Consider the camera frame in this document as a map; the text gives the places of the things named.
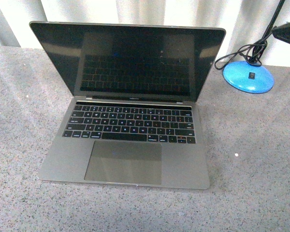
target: white curtain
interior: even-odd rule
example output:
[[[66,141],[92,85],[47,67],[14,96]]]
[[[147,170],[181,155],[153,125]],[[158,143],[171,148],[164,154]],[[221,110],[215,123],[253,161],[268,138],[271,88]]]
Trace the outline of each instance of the white curtain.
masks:
[[[30,21],[221,27],[218,57],[260,39],[279,0],[0,0],[0,45],[41,48]],[[276,20],[290,22],[290,0]],[[289,66],[290,44],[272,36],[263,64]]]

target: laptop screen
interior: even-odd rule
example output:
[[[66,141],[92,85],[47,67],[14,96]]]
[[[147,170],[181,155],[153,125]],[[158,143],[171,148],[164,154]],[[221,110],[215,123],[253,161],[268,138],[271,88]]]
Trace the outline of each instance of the laptop screen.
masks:
[[[31,22],[75,96],[196,101],[225,31]]]

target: silver laptop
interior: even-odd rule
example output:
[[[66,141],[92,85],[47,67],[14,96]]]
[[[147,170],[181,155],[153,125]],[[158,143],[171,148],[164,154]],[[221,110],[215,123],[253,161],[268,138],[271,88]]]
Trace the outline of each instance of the silver laptop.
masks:
[[[41,180],[207,189],[195,102],[225,30],[31,22],[73,99]]]

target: keyboard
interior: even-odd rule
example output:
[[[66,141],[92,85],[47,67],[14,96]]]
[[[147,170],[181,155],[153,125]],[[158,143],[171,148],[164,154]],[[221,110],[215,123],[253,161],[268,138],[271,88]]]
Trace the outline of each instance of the keyboard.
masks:
[[[196,143],[190,107],[82,101],[62,137]]]

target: blue lamp base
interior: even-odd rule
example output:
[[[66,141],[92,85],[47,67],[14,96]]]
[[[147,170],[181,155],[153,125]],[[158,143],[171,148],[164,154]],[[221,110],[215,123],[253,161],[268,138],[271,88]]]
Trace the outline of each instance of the blue lamp base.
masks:
[[[265,67],[255,67],[246,61],[228,64],[223,77],[233,87],[248,93],[265,93],[274,86],[273,75]]]

